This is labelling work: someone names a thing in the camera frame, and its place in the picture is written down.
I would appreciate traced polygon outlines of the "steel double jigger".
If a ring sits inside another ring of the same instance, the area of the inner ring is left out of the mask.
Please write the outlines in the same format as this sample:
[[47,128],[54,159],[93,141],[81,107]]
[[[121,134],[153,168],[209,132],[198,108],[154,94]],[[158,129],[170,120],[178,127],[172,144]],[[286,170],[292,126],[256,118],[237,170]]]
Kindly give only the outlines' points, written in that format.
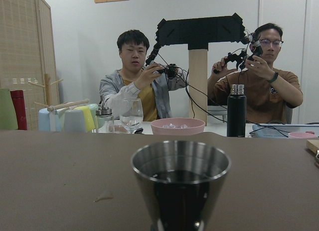
[[221,149],[198,141],[166,140],[131,157],[153,231],[204,231],[231,167]]

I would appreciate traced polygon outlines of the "yellow cup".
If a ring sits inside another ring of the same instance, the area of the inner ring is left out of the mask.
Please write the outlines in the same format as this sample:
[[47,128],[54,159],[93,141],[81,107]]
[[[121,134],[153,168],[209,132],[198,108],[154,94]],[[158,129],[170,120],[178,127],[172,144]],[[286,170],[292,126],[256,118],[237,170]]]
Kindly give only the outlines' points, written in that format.
[[87,131],[92,131],[95,129],[95,123],[93,121],[93,117],[91,114],[91,110],[89,109],[88,106],[79,106],[75,107],[75,110],[80,110],[83,112],[83,117],[85,121],[85,126]]

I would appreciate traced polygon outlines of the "grey cup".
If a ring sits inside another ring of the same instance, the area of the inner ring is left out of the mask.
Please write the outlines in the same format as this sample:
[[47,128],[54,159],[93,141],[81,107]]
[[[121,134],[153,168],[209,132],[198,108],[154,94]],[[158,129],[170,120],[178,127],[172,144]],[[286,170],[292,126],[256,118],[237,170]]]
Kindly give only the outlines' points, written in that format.
[[84,115],[81,110],[67,110],[64,114],[64,131],[86,132]]

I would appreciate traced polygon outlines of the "light blue cup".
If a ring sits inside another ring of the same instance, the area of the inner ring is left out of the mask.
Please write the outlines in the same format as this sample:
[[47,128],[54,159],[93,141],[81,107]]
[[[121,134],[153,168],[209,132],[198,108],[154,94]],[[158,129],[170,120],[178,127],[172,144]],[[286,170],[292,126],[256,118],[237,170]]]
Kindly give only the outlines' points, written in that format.
[[[55,130],[62,131],[62,122],[61,122],[62,113],[61,111],[55,111]],[[38,111],[38,130],[39,131],[51,131],[50,128],[50,117],[49,111],[47,108],[40,109]]]

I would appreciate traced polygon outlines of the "wooden cup rack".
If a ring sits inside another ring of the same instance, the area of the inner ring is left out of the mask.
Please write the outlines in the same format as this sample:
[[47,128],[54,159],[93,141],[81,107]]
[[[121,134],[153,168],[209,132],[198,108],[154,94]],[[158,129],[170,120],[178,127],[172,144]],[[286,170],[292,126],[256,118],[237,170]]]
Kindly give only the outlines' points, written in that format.
[[44,89],[46,103],[45,104],[38,103],[38,102],[34,102],[34,103],[39,105],[39,106],[42,106],[44,108],[47,108],[47,110],[49,112],[50,131],[56,131],[56,118],[55,118],[55,111],[56,110],[67,109],[67,108],[74,107],[77,105],[83,105],[83,104],[89,103],[89,99],[83,99],[83,100],[79,100],[79,101],[75,101],[75,102],[64,102],[61,104],[54,102],[52,88],[53,88],[53,86],[58,85],[62,81],[63,81],[63,79],[58,79],[54,82],[51,82],[50,75],[45,73],[44,74],[44,85],[36,83],[36,82],[31,82],[31,81],[27,82],[30,85],[37,86],[37,87]]

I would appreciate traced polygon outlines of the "pink cup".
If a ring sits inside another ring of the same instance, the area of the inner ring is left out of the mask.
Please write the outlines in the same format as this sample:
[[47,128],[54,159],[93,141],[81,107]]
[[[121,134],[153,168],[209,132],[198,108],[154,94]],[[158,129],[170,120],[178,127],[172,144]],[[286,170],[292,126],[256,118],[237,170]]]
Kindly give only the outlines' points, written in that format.
[[290,132],[288,134],[288,138],[310,139],[310,138],[318,138],[318,136],[312,133],[307,133],[307,132]]

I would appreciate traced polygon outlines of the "pink bowl with ice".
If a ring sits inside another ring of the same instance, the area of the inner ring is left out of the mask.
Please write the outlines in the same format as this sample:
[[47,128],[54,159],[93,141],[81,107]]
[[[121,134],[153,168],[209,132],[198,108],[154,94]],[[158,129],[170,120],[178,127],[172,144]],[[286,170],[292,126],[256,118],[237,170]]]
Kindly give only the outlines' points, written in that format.
[[205,122],[186,117],[163,118],[152,121],[151,128],[156,135],[194,135],[204,132]]

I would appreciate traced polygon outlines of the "clear wine glass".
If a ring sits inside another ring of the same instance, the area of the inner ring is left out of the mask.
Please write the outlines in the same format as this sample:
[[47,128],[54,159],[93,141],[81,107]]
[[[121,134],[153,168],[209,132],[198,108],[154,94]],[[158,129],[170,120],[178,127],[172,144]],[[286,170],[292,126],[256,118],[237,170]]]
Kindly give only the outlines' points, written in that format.
[[139,98],[123,99],[120,106],[120,122],[129,134],[134,134],[144,119],[142,102]]

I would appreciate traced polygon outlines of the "seated person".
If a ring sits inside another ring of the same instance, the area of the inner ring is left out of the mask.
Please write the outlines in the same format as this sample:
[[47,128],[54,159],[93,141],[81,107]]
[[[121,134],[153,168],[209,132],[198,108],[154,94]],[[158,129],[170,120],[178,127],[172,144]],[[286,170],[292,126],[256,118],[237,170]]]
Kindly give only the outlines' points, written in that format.
[[106,75],[100,81],[100,105],[112,110],[114,118],[120,115],[124,99],[138,98],[142,102],[144,121],[171,118],[169,92],[185,87],[187,72],[176,69],[177,77],[169,79],[158,71],[157,63],[145,66],[149,40],[139,30],[123,32],[117,40],[122,68]]

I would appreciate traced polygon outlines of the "glass jar steel lid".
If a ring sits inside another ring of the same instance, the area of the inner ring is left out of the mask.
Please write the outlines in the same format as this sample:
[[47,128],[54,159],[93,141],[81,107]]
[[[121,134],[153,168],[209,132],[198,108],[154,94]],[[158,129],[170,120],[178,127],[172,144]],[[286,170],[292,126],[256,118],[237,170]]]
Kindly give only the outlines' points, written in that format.
[[98,106],[95,115],[97,133],[114,133],[114,117],[112,109]]

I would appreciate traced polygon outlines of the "black water bottle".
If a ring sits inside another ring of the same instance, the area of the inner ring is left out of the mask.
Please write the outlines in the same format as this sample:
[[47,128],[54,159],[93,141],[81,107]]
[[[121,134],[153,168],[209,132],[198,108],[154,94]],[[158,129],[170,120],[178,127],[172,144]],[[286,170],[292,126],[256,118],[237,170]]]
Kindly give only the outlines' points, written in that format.
[[227,100],[227,137],[245,136],[246,104],[244,85],[231,85],[231,92]]

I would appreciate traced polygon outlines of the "black teleoperation rig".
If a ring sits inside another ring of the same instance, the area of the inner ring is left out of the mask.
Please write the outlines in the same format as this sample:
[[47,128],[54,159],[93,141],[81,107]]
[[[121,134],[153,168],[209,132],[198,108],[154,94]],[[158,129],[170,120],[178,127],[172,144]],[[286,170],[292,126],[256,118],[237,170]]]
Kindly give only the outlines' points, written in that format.
[[189,117],[207,121],[207,52],[212,42],[242,42],[253,46],[253,55],[261,56],[262,48],[255,35],[246,35],[242,18],[232,16],[179,20],[163,19],[158,24],[156,43],[146,65],[154,62],[165,45],[187,44],[189,50]]

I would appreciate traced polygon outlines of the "person in brown shirt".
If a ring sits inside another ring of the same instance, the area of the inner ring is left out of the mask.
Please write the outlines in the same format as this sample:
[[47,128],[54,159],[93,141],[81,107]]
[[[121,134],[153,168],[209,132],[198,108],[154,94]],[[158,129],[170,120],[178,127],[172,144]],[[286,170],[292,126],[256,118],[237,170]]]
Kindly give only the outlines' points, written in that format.
[[212,66],[207,80],[207,95],[219,105],[225,105],[233,84],[243,84],[247,98],[246,119],[254,123],[286,122],[286,108],[303,103],[298,77],[289,71],[273,67],[282,46],[282,29],[266,23],[255,30],[263,53],[245,61],[245,70],[228,69],[226,58]]

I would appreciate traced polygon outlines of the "red thermos bottle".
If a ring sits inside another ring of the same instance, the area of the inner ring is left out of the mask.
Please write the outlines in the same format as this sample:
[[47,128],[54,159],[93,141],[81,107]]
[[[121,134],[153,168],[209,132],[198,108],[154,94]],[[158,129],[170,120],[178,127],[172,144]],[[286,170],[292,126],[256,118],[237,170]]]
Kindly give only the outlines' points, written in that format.
[[14,105],[17,125],[19,130],[27,130],[27,120],[25,112],[24,94],[23,90],[11,91],[11,98]]

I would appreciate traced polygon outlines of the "woven folding screen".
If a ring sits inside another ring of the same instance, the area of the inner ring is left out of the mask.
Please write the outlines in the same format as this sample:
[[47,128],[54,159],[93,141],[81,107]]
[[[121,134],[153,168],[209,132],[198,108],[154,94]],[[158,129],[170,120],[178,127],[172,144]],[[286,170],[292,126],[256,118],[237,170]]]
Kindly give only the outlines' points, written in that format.
[[[45,104],[44,74],[56,75],[51,8],[45,0],[0,0],[0,86],[23,90],[27,128],[38,129],[38,111]],[[59,104],[58,85],[53,101]]]

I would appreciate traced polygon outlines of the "bamboo cutting board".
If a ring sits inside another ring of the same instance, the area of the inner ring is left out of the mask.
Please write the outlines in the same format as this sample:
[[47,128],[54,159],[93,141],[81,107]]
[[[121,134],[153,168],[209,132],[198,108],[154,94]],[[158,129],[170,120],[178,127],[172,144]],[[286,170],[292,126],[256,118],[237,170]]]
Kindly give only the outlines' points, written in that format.
[[319,158],[319,140],[318,139],[309,139],[306,142],[307,148],[312,151],[316,158]]

